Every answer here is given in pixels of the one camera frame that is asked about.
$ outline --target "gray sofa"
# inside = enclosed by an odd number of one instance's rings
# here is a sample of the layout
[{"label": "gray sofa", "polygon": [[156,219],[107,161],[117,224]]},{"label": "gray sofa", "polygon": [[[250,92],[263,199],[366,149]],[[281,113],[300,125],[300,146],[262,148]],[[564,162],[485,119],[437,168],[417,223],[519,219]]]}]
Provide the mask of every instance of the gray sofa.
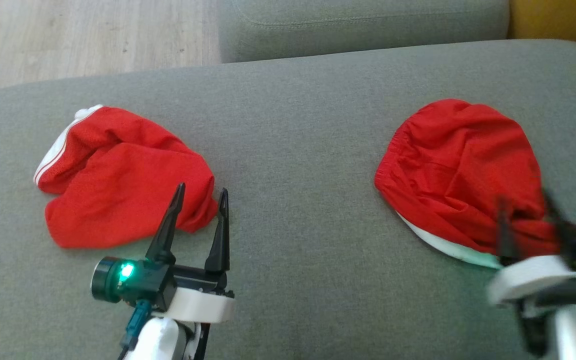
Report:
[{"label": "gray sofa", "polygon": [[505,39],[508,0],[220,0],[224,62]]},{"label": "gray sofa", "polygon": [[[515,119],[542,181],[576,221],[576,43],[477,41],[147,71],[0,90],[0,360],[115,359],[131,314],[93,300],[107,250],[56,246],[35,168],[78,110],[147,117],[201,153],[230,192],[234,321],[207,359],[529,358],[494,272],[419,241],[373,186],[398,126],[461,98]],[[178,233],[202,266],[215,223]]]}]

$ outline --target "gray fabric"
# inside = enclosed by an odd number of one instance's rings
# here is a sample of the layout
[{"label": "gray fabric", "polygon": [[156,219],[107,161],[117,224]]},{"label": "gray fabric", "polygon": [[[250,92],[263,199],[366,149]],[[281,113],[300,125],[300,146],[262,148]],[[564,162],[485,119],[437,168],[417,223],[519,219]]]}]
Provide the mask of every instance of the gray fabric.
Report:
[{"label": "gray fabric", "polygon": [[[131,310],[95,301],[107,250],[55,246],[32,177],[76,110],[148,117],[204,155],[230,191],[235,320],[208,359],[527,358],[494,272],[416,238],[373,186],[398,126],[443,98],[516,119],[576,221],[576,43],[505,40],[130,73],[0,90],[0,360],[115,359]],[[178,234],[202,266],[215,222]]]},{"label": "gray fabric", "polygon": [[505,39],[508,0],[220,0],[224,62]]}]

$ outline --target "white stripe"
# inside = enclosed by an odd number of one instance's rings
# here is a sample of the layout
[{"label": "white stripe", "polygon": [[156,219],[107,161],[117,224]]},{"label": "white stripe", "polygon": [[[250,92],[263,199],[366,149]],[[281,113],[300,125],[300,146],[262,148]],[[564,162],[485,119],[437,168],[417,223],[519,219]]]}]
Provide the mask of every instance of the white stripe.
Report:
[{"label": "white stripe", "polygon": [[71,128],[87,117],[91,116],[94,112],[101,109],[103,105],[95,105],[89,109],[81,109],[75,113],[75,120],[70,123],[57,137],[57,140],[52,144],[46,155],[43,157],[37,170],[34,172],[34,184],[39,185],[39,179],[44,175],[46,170],[50,169],[54,164],[64,155],[66,152],[66,140],[68,138],[68,132]]},{"label": "white stripe", "polygon": [[452,241],[448,241],[437,235],[433,235],[430,232],[423,230],[423,228],[414,226],[412,223],[410,223],[410,221],[405,219],[402,214],[398,212],[397,215],[399,215],[404,223],[406,223],[406,225],[408,225],[414,234],[421,238],[421,240],[425,241],[428,243],[428,245],[441,251],[442,253],[450,255],[453,258],[457,258],[469,264],[480,265],[482,267],[493,269],[501,268],[497,256],[494,256],[492,253],[479,252],[473,248],[469,248],[468,246],[453,243]]}]

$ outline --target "red cloth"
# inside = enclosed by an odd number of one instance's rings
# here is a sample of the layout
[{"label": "red cloth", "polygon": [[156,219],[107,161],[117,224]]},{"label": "red cloth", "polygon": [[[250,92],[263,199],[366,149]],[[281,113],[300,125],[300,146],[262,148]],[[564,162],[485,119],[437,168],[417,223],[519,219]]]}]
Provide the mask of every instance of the red cloth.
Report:
[{"label": "red cloth", "polygon": [[154,235],[180,182],[177,228],[192,233],[217,213],[215,178],[201,155],[156,123],[114,107],[78,111],[34,182],[61,194],[45,218],[63,248],[109,248]]},{"label": "red cloth", "polygon": [[420,109],[395,132],[374,182],[416,227],[490,254],[503,196],[522,257],[557,251],[530,143],[487,105],[447,99]]}]

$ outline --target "wooden floor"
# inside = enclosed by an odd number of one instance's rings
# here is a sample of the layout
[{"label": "wooden floor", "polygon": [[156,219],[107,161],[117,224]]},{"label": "wooden floor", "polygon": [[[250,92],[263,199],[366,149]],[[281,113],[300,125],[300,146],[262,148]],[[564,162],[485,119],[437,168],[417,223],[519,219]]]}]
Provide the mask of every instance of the wooden floor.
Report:
[{"label": "wooden floor", "polygon": [[0,0],[0,88],[217,64],[217,0]]}]

